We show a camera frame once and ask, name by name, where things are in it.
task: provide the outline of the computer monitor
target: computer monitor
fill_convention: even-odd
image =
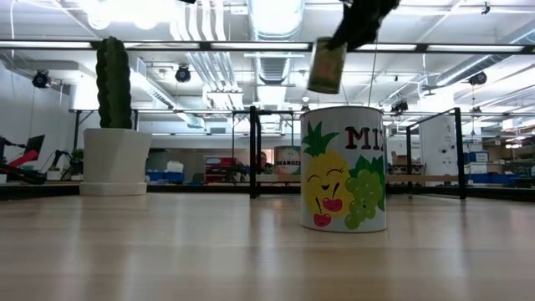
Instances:
[[[27,154],[30,151],[35,151],[38,154],[38,156],[33,158],[31,161],[37,161],[39,159],[41,147],[43,147],[43,141],[44,135],[39,135],[28,139],[28,142],[26,142],[26,149],[24,150],[24,154]]]

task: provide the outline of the black metal frame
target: black metal frame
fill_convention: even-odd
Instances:
[[[99,40],[37,40],[0,39],[0,49],[7,50],[85,50],[94,51]],[[258,41],[124,41],[129,51],[172,52],[292,52],[311,53],[313,42],[258,42]],[[502,54],[535,55],[531,44],[469,44],[469,43],[371,43],[350,53],[368,54]]]
[[[459,198],[461,200],[466,199],[466,178],[465,178],[465,157],[462,149],[462,122],[461,122],[461,109],[453,108],[437,115],[433,115],[423,120],[418,120],[414,124],[407,126],[406,129],[406,139],[407,139],[407,175],[412,175],[412,148],[410,143],[410,130],[414,128],[415,125],[420,125],[426,121],[432,120],[436,117],[443,115],[453,115],[455,118],[455,132],[456,132],[456,149],[457,149],[457,169],[458,171],[458,182],[459,182]],[[409,193],[412,193],[414,187],[412,186],[412,181],[408,182],[407,189]]]

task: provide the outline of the red machine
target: red machine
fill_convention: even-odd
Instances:
[[[36,136],[33,138],[28,139],[28,142],[26,145],[18,145],[10,142],[9,140],[0,137],[0,159],[3,160],[3,151],[5,146],[16,146],[20,148],[24,148],[24,154],[20,156],[19,158],[11,161],[3,163],[0,162],[0,172],[7,173],[15,176],[16,178],[26,181],[30,184],[43,184],[44,178],[40,176],[39,174],[32,173],[29,171],[24,171],[20,168],[24,163],[30,162],[30,161],[36,161],[39,158],[39,152],[41,151],[41,147],[43,146],[44,141],[44,135]]]
[[[206,183],[234,182],[235,174],[242,172],[243,164],[231,157],[205,157]]]

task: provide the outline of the pineapple drawing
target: pineapple drawing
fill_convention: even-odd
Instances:
[[[303,189],[314,223],[326,227],[333,219],[348,214],[354,198],[345,185],[350,178],[348,163],[337,151],[327,148],[339,133],[322,135],[321,127],[321,122],[314,129],[308,123],[308,135],[303,138],[303,143],[308,145],[303,153],[312,156]]]

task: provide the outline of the duct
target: duct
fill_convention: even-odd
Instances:
[[[179,29],[178,29],[180,27],[179,22],[180,21],[178,20],[173,20],[169,24],[171,36],[173,36],[173,39],[175,41],[182,40],[181,35],[179,34]],[[197,74],[199,74],[199,77],[201,78],[202,82],[207,84],[210,87],[210,89],[216,89],[217,87],[215,86],[215,84],[211,83],[206,77],[205,72],[203,72],[202,68],[199,65],[198,59],[194,58],[192,53],[186,53],[186,57],[188,61],[190,62],[190,64],[193,65],[193,68],[195,68],[195,71],[197,72]]]
[[[293,41],[303,21],[304,0],[247,0],[249,30],[256,41]],[[290,59],[258,58],[257,73],[264,84],[282,84]]]
[[[226,41],[227,37],[225,36],[225,30],[224,30],[224,16],[225,16],[225,10],[223,7],[223,0],[212,0],[214,2],[214,6],[216,9],[216,36],[218,41]],[[219,53],[219,55],[222,58],[222,67],[223,69],[220,69],[222,72],[224,72],[229,80],[229,84],[232,86],[232,89],[235,91],[239,90],[239,87],[237,86],[237,80],[234,75],[234,69],[232,68],[232,61],[231,56],[228,52],[225,53]]]
[[[171,35],[175,40],[191,41],[190,34],[188,33],[186,27],[186,5],[180,1],[176,3],[176,5],[178,8],[176,14],[177,18],[171,23]],[[208,87],[210,87],[210,90],[217,90],[217,85],[215,81],[212,81],[208,76],[208,70],[206,69],[204,63],[201,61],[199,54],[187,53],[186,57],[201,77],[202,82],[208,85]]]
[[[204,35],[206,40],[213,41],[214,36],[211,34],[210,0],[201,0],[201,3],[202,3],[202,26],[201,26],[202,34]],[[217,71],[215,72],[215,77],[219,83],[221,83],[222,81],[225,82],[223,89],[228,89],[228,86],[231,85],[231,83],[227,76],[227,72],[224,69],[221,53],[213,53],[211,55],[207,54],[207,56],[208,58],[213,56],[214,60],[217,63],[217,66],[219,67],[221,71],[221,76],[223,77],[223,79],[220,77]]]
[[[190,5],[190,22],[188,28],[193,39],[196,41],[201,41],[201,35],[199,34],[199,30],[197,29],[197,5],[198,3]],[[209,79],[216,83],[216,87],[218,90],[223,91],[223,84],[221,83],[221,80],[219,80],[219,75],[217,74],[214,65],[211,63],[210,56],[208,55],[208,53],[200,53],[199,57],[204,63],[204,67],[207,68],[207,75]]]
[[[147,76],[146,64],[142,59],[131,58],[130,66],[135,66],[135,69],[131,69],[130,71],[130,80],[133,85],[141,87],[152,99],[160,101],[169,110],[186,110],[185,107],[177,104],[173,97],[168,95],[159,84]],[[205,121],[202,118],[184,113],[178,113],[176,115],[183,119],[188,127],[195,129],[204,129],[205,127]]]
[[[502,40],[501,43],[534,44],[535,22],[530,22],[528,25],[518,29],[515,33]],[[436,87],[430,88],[446,87],[458,83],[510,57],[512,57],[510,54],[476,55],[439,75],[436,78]]]
[[[379,107],[382,107],[385,104],[385,102],[387,102],[387,101],[398,100],[398,98],[400,98],[401,95],[407,95],[407,94],[413,92],[415,90],[413,84],[421,83],[426,78],[426,76],[427,75],[425,75],[425,74],[416,75],[408,83],[402,85],[396,91],[392,92],[392,94],[388,95],[388,97],[386,99],[380,101],[379,102]]]

